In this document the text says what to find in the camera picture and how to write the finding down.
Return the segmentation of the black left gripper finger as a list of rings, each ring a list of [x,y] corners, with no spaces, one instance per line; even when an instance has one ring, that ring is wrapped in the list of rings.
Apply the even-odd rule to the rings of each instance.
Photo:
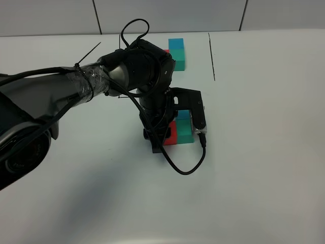
[[[160,146],[158,145],[158,142],[156,139],[151,140],[151,146],[152,146],[152,152],[154,154],[162,153]]]

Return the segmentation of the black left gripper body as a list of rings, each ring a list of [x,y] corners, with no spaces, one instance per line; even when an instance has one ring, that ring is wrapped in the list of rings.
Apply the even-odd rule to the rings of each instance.
[[[162,93],[153,93],[148,97],[140,98],[139,101],[157,135],[164,136],[165,139],[169,124],[177,115],[177,112],[172,109],[175,101],[172,100],[171,88]]]

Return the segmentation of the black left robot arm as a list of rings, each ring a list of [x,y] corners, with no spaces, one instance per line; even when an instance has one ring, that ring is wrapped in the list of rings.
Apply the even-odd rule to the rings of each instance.
[[[168,52],[139,39],[93,64],[1,75],[1,188],[40,165],[71,108],[100,94],[163,98],[174,67]]]

